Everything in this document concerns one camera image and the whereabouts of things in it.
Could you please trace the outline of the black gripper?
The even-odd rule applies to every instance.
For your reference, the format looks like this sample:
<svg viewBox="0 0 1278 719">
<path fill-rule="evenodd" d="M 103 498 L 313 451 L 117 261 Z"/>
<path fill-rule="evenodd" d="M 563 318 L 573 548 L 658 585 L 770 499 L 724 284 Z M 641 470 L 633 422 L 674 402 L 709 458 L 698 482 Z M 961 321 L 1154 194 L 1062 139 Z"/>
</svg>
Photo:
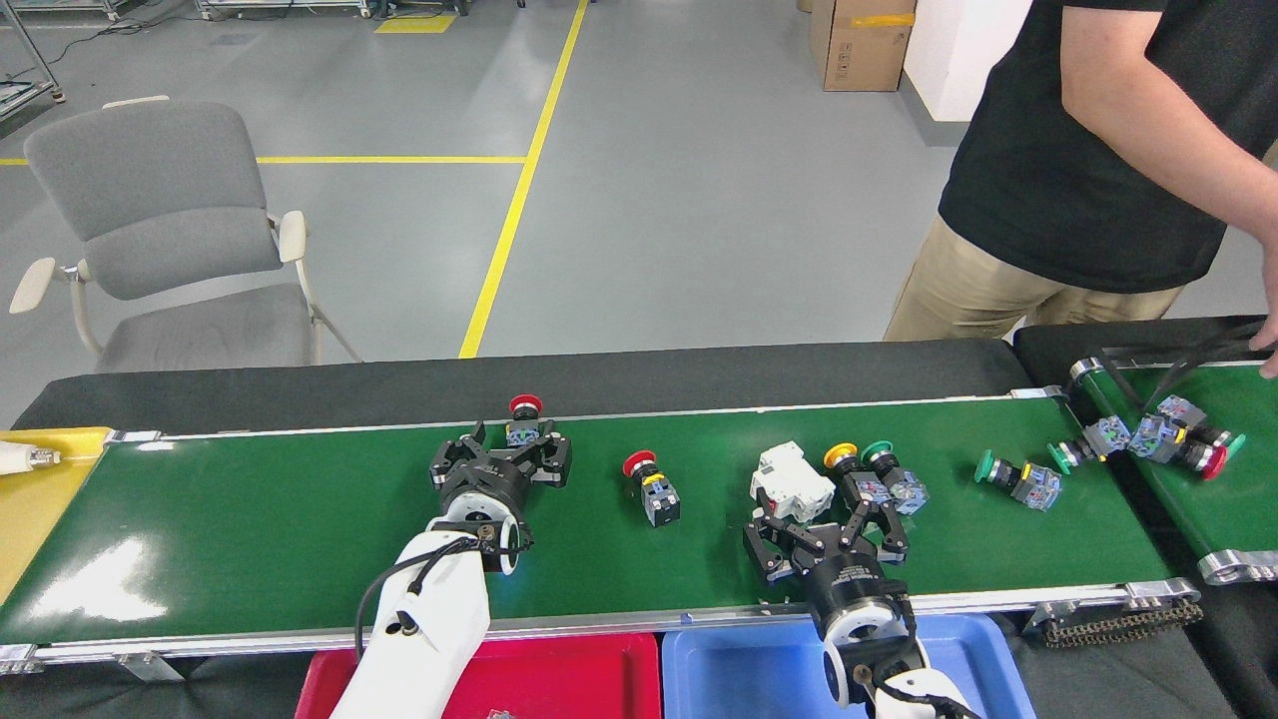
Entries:
<svg viewBox="0 0 1278 719">
<path fill-rule="evenodd" d="M 872 501 L 858 490 L 841 490 L 849 520 L 835 543 L 835 522 L 799 524 L 768 510 L 753 510 L 744 527 L 744 545 L 760 579 L 780 584 L 799 576 L 819 631 L 849 610 L 882 608 L 889 622 L 904 619 L 902 581 L 884 579 L 881 563 L 904 564 L 910 550 L 907 530 L 893 501 Z"/>
<path fill-rule="evenodd" d="M 441 515 L 449 520 L 501 520 L 524 524 L 530 481 L 565 487 L 573 460 L 571 442 L 553 419 L 518 419 L 505 428 L 505 458 L 492 458 L 484 446 L 484 421 L 456 441 L 445 441 L 429 461 L 429 481 L 441 490 Z"/>
</svg>

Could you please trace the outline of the person's right hand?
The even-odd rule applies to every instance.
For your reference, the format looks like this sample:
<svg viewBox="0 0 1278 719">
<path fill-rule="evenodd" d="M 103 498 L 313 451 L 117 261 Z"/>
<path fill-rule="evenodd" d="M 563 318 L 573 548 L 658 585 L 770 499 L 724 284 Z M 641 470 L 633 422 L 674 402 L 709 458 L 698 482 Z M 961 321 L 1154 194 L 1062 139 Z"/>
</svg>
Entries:
<svg viewBox="0 0 1278 719">
<path fill-rule="evenodd" d="M 1277 340 L 1278 340 L 1278 321 L 1277 314 L 1272 313 L 1260 324 L 1258 332 L 1249 340 L 1249 350 L 1252 354 L 1264 355 L 1264 361 L 1261 363 L 1259 374 L 1264 381 L 1274 381 L 1278 374 L 1278 359 L 1277 359 Z"/>
</svg>

